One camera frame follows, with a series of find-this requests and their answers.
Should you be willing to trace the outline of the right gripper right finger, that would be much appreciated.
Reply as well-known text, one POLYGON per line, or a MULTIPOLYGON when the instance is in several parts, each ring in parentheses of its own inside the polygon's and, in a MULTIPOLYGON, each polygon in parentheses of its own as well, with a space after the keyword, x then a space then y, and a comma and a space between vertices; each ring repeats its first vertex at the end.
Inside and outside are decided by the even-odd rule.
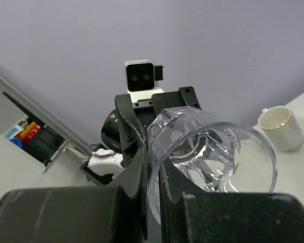
POLYGON ((169 161, 159 183, 163 242, 304 242, 304 207, 292 195, 205 192, 169 161))

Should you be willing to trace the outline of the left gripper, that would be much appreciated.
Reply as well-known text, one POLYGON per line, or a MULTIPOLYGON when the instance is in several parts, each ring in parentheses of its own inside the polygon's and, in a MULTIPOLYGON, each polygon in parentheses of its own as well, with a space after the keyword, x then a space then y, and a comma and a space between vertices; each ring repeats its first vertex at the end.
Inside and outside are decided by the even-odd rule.
POLYGON ((122 151, 134 143, 147 152, 146 129, 141 122, 152 122, 164 109, 190 106, 201 109, 193 87, 181 87, 178 91, 155 93, 132 102, 129 94, 115 96, 115 107, 120 121, 119 132, 122 151))

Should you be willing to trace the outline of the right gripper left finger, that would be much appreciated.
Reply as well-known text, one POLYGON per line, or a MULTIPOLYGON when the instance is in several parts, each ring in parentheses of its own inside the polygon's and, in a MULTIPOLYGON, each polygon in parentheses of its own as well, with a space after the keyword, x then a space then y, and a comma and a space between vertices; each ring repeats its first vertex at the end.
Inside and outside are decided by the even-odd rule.
POLYGON ((0 200, 0 242, 144 242, 146 150, 110 184, 19 189, 0 200))

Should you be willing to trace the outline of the clear glass cup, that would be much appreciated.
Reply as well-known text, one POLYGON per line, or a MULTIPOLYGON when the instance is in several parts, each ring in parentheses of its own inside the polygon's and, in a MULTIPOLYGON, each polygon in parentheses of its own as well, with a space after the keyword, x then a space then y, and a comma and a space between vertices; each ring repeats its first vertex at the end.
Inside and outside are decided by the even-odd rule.
POLYGON ((273 192, 276 155, 257 130, 190 106, 166 108, 147 130, 148 200, 161 219, 159 171, 169 163, 206 192, 273 192))

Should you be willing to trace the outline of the white faceted mug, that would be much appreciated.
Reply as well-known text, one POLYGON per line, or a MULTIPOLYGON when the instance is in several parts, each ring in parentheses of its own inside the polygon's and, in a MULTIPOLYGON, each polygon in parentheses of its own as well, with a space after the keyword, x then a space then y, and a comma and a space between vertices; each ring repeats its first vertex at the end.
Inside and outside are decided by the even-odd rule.
POLYGON ((304 136, 291 109, 286 106, 264 108, 258 125, 270 141, 282 152, 300 149, 304 136))

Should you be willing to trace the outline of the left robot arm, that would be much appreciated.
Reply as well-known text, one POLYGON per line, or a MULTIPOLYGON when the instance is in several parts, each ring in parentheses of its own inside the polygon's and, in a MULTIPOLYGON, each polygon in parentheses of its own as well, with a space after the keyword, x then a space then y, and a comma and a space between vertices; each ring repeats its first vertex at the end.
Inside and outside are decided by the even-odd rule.
MULTIPOLYGON (((164 108, 192 106, 200 108, 193 87, 181 87, 178 91, 155 94, 147 94, 146 98, 134 98, 132 108, 144 128, 147 128, 154 118, 164 108)), ((119 173, 118 168, 125 168, 129 163, 123 162, 122 146, 123 139, 120 137, 118 118, 114 109, 106 118, 101 129, 102 144, 93 144, 89 147, 92 154, 86 160, 81 170, 87 178, 96 185, 107 185, 119 173)))

